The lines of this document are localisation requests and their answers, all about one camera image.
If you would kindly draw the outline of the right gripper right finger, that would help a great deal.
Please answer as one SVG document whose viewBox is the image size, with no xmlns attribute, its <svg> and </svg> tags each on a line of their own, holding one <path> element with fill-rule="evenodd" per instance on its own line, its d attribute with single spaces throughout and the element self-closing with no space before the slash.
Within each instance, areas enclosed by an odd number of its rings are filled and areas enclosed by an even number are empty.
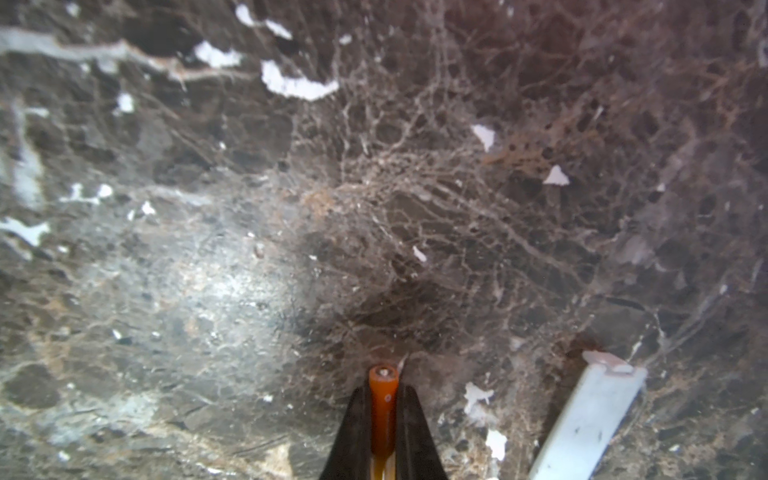
<svg viewBox="0 0 768 480">
<path fill-rule="evenodd" d="M 397 392 L 395 471 L 398 480 L 448 480 L 415 388 Z"/>
</svg>

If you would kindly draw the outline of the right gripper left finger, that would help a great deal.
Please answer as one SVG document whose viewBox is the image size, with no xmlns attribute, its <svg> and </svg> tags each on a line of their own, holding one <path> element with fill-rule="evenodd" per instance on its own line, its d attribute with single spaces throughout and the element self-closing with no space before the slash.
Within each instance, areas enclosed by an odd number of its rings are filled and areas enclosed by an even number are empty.
<svg viewBox="0 0 768 480">
<path fill-rule="evenodd" d="M 350 398 L 319 479 L 370 480 L 371 441 L 371 392 L 363 383 Z"/>
</svg>

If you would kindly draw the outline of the orange battery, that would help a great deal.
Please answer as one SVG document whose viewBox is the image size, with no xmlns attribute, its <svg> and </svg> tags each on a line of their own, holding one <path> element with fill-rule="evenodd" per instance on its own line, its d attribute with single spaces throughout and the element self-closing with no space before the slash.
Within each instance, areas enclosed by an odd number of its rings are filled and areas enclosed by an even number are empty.
<svg viewBox="0 0 768 480">
<path fill-rule="evenodd" d="M 371 478 L 394 479 L 389 467 L 396 445 L 396 397 L 399 387 L 398 370 L 387 364 L 369 370 L 371 392 Z"/>
</svg>

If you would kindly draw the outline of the white battery cover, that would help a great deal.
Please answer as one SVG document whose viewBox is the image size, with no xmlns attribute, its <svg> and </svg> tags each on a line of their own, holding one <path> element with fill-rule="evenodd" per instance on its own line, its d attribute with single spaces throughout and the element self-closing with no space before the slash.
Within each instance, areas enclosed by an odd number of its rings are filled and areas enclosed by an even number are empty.
<svg viewBox="0 0 768 480">
<path fill-rule="evenodd" d="M 587 366 L 547 436 L 530 480 L 588 480 L 644 385 L 648 370 L 585 351 Z"/>
</svg>

